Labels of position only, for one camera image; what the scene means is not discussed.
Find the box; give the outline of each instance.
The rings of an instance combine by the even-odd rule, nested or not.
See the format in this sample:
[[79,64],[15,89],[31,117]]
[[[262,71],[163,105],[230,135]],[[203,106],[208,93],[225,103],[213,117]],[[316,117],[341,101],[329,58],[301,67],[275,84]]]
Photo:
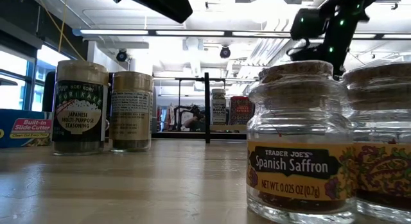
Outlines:
[[51,112],[0,109],[0,148],[51,144]]

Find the ceiling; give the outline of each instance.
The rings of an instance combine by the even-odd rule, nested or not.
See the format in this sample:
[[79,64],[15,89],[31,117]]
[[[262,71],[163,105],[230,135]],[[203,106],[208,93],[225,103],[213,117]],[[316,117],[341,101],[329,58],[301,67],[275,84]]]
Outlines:
[[[47,9],[63,19],[64,0],[43,0]],[[189,30],[276,30],[289,31],[295,13],[301,5],[290,5],[282,0],[257,0],[245,4],[235,0],[189,0],[193,15],[183,24],[176,23],[163,15],[130,0],[116,4],[113,0],[67,0],[66,23],[72,28],[105,29],[189,29]],[[411,12],[411,0],[401,0],[399,7],[392,10],[393,4],[374,3],[367,9],[371,20],[359,24],[357,31],[409,32],[411,21],[407,15]],[[186,76],[192,64],[189,51],[183,50],[185,38],[181,37],[95,37],[99,47],[111,53],[117,53],[125,43],[147,42],[149,50],[128,48],[131,55],[139,56],[146,52],[154,64],[156,76]],[[267,64],[278,53],[287,40],[241,39],[241,38],[205,38],[201,39],[205,47],[198,53],[197,59],[203,69],[223,69],[230,65],[230,60],[244,60],[243,64]],[[220,48],[225,45],[231,49],[230,59],[219,57]],[[345,62],[346,69],[353,69],[379,59],[402,55],[410,51],[410,42],[405,41],[361,41],[351,44],[350,54]],[[247,70],[240,74],[245,78],[257,76],[261,67],[255,71]]]

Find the person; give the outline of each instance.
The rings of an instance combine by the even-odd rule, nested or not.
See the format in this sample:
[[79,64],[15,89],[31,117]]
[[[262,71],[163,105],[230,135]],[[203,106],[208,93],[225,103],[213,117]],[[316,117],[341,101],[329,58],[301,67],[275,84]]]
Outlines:
[[184,126],[190,129],[190,132],[205,132],[206,117],[202,114],[194,115],[193,118],[184,122]]

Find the spanish saffron label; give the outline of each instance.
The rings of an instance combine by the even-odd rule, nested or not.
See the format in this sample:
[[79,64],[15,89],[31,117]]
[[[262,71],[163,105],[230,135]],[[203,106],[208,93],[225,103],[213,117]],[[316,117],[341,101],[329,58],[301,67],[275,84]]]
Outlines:
[[355,195],[351,144],[276,144],[249,141],[247,184],[302,200],[345,200]]
[[411,145],[356,143],[358,189],[411,198]]
[[145,92],[113,92],[110,138],[147,140],[150,138],[152,95]]
[[104,141],[106,86],[62,80],[55,94],[53,141]]

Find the glass jar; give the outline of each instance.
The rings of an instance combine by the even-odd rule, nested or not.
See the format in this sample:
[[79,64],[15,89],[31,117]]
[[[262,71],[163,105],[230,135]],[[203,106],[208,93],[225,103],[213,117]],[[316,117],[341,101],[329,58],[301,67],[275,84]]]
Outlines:
[[54,93],[54,155],[90,155],[104,149],[109,72],[81,60],[60,61]]
[[247,203],[272,221],[354,221],[353,139],[332,70],[317,60],[271,67],[250,93]]
[[225,107],[227,106],[227,101],[225,100],[225,90],[213,89],[211,90],[211,95],[211,124],[226,125]]
[[411,222],[411,64],[343,75],[359,166],[358,210]]
[[121,71],[113,75],[110,139],[114,153],[151,147],[153,76]]

